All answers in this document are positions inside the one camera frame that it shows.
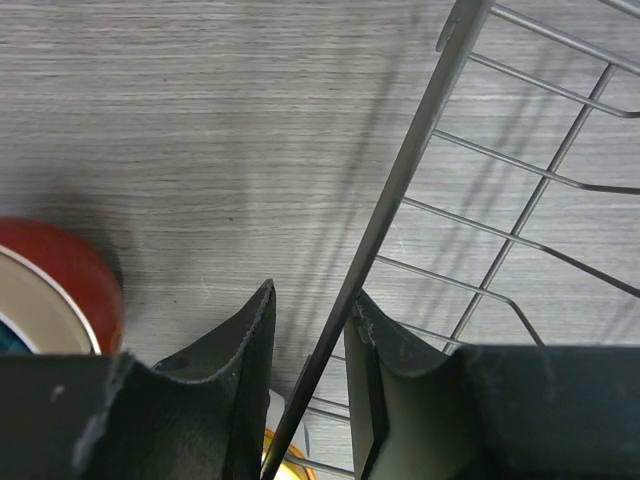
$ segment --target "red bowl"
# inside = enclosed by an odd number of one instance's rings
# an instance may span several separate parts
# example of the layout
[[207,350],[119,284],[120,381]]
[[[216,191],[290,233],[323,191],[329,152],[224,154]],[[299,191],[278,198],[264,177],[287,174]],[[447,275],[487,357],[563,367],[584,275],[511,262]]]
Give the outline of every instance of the red bowl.
[[0,249],[75,304],[97,341],[96,353],[119,350],[124,324],[122,290],[107,263],[91,247],[46,223],[0,217]]

